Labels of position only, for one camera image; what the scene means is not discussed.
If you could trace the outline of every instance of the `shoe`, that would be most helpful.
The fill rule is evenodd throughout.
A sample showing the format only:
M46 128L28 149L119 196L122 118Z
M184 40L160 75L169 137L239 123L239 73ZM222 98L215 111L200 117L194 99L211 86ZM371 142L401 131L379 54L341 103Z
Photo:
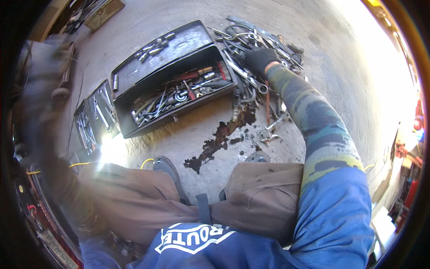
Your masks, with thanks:
M270 163L270 157L266 152L257 151L249 155L245 161L253 161L256 163Z
M249 155L245 159L245 161L253 161L256 163L270 163L270 157L266 152L257 151L257 152L252 153L251 155ZM220 201L227 200L227 197L225 195L225 188L220 191L218 197L219 197Z
M184 190L181 187L181 181L179 179L178 171L176 170L171 160L164 156L158 156L157 158L154 158L152 170L160 170L168 173L171 176L173 182L175 183L181 203L191 205L190 200L188 199Z
M224 189L222 189L221 191L220 191L220 193L219 193L219 200L220 201L225 201L225 200L227 200L227 196L225 195L225 188Z

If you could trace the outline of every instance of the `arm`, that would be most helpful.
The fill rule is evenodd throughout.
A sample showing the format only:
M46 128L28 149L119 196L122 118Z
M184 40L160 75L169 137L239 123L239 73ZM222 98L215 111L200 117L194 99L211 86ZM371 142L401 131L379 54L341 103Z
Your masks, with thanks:
M280 65L265 73L306 142L293 257L311 268L364 268L373 242L371 199L355 145L310 84Z
M122 268L129 261L114 245L111 232L97 215L91 197L68 168L68 163L57 156L53 146L59 115L49 104L51 92L62 76L63 56L60 40L55 45L46 44L42 52L33 55L22 95L25 143L41 170L47 191L79 238L85 268Z

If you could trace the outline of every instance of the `leg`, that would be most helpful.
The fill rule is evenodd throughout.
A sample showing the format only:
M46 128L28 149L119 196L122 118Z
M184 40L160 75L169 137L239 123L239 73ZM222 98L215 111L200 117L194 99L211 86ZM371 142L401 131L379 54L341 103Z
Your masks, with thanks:
M197 207L179 202L172 177L164 171L94 163L82 168L79 181L109 228L124 239L149 246L161 228L199 221Z
M302 176L302 164L239 163L227 183L227 200L210 206L213 222L288 245L297 221Z

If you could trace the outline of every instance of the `camouflage sleeve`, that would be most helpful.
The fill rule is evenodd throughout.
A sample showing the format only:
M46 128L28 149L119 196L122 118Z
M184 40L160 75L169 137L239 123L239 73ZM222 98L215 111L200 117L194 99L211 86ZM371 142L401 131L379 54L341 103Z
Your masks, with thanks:
M267 71L306 143L300 194L325 174L342 167L363 171L357 149L345 124L329 102L309 83L283 65Z

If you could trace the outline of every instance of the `oil stain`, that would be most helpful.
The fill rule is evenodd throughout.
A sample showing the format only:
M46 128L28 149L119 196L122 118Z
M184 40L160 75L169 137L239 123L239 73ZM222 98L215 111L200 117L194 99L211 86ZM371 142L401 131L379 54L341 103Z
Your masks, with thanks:
M220 121L216 133L213 134L215 139L206 140L205 144L203 145L202 154L200 154L198 158L194 156L191 159L185 160L184 167L191 168L196 171L198 175L200 175L200 167L203 164L206 164L208 161L213 160L215 158L213 156L215 152L221 148L227 149L227 141L229 140L228 136L231 135L236 128L241 128L246 124L251 125L254 122L255 110L252 108L247 108L245 111L243 111L239 115L237 122L229 121L228 123L225 123ZM243 135L241 135L240 137L232 139L230 144L236 144L243 141L243 139Z
M241 134L240 137L231 139L230 144L234 145L236 143L243 142L243 139L244 139L243 134Z

